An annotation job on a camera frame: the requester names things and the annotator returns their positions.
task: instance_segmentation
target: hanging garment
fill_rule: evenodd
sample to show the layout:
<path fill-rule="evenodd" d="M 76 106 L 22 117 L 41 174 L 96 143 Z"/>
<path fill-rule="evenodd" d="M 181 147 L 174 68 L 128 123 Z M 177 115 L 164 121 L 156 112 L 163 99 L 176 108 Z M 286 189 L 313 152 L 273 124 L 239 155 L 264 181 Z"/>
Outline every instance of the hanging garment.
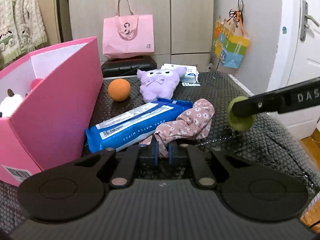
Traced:
<path fill-rule="evenodd" d="M 45 42 L 37 0 L 0 0 L 0 66 Z"/>

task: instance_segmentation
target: white door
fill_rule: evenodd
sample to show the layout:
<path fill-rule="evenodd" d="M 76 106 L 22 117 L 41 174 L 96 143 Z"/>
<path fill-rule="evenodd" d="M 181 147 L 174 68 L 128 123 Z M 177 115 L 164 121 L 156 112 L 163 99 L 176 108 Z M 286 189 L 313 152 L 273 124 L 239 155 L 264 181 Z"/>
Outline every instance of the white door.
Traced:
<path fill-rule="evenodd" d="M 135 14 L 152 14 L 155 55 L 170 54 L 170 0 L 129 0 Z M 120 15 L 129 15 L 126 0 L 121 0 Z"/>
<path fill-rule="evenodd" d="M 72 37 L 98 39 L 100 62 L 107 58 L 102 53 L 103 19 L 118 14 L 118 0 L 69 0 Z"/>
<path fill-rule="evenodd" d="M 172 54 L 209 53 L 213 0 L 171 0 Z"/>
<path fill-rule="evenodd" d="M 313 16 L 316 21 L 320 22 L 320 0 L 305 1 L 308 3 L 308 15 Z M 308 20 L 308 24 L 310 27 L 307 30 L 305 41 L 300 40 L 302 27 L 300 26 L 296 54 L 287 85 L 320 77 L 320 28 L 311 20 Z M 288 114 L 281 114 L 278 116 L 278 119 L 295 137 L 302 139 L 313 133 L 319 117 L 320 106 L 316 106 Z"/>

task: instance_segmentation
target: blue wipes package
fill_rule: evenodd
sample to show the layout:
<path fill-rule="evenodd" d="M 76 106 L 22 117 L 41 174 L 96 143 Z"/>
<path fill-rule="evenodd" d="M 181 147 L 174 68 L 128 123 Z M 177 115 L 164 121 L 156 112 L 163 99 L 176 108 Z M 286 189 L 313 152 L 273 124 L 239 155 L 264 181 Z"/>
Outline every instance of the blue wipes package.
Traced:
<path fill-rule="evenodd" d="M 108 147 L 120 151 L 147 138 L 159 124 L 176 120 L 190 108 L 190 101 L 163 98 L 134 108 L 86 129 L 89 149 L 92 153 Z"/>

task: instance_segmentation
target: white wall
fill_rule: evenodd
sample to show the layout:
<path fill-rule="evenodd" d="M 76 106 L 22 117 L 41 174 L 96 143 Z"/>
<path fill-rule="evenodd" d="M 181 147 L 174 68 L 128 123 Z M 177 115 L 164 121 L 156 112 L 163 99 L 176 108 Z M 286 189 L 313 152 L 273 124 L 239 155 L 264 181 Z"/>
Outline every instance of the white wall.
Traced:
<path fill-rule="evenodd" d="M 282 0 L 243 0 L 244 27 L 250 45 L 239 69 L 219 66 L 218 70 L 234 75 L 254 94 L 267 90 L 279 42 Z M 215 21 L 228 17 L 230 9 L 237 8 L 238 0 L 214 0 Z"/>

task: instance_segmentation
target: hanging string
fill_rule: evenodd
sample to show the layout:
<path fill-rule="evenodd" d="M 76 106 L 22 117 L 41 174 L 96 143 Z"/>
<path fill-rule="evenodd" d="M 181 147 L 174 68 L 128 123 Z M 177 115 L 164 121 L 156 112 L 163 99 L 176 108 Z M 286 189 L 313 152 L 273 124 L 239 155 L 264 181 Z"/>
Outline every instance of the hanging string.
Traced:
<path fill-rule="evenodd" d="M 233 19 L 233 21 L 236 23 L 236 28 L 238 27 L 238 23 L 241 22 L 243 24 L 243 11 L 244 11 L 244 3 L 243 0 L 238 0 L 238 10 L 231 9 L 229 11 L 229 17 L 230 19 Z"/>

